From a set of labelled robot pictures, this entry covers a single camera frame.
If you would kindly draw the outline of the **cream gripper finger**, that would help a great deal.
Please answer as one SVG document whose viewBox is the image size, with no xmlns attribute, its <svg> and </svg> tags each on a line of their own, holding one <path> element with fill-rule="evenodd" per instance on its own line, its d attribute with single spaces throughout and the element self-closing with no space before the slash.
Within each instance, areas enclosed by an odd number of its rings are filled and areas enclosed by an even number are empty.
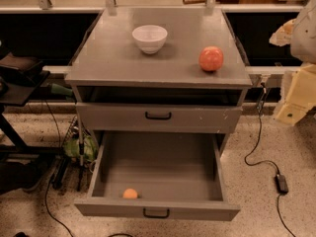
<svg viewBox="0 0 316 237">
<path fill-rule="evenodd" d="M 270 37 L 269 43 L 276 46 L 290 44 L 294 22 L 295 20 L 291 19 L 280 26 Z"/>
<path fill-rule="evenodd" d="M 316 107 L 316 65 L 307 64 L 297 71 L 286 71 L 281 80 L 280 95 L 274 119 L 296 125 Z"/>
</svg>

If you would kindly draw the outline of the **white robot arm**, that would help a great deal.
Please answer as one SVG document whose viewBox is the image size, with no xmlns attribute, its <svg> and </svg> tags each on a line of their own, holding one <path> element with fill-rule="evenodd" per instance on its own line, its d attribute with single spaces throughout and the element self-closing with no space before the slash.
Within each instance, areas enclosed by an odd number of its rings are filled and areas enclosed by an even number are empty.
<svg viewBox="0 0 316 237">
<path fill-rule="evenodd" d="M 289 44 L 290 54 L 303 62 L 297 71 L 284 74 L 274 112 L 275 120 L 295 125 L 316 107 L 316 0 L 308 0 L 295 19 L 272 34 L 269 43 Z"/>
</svg>

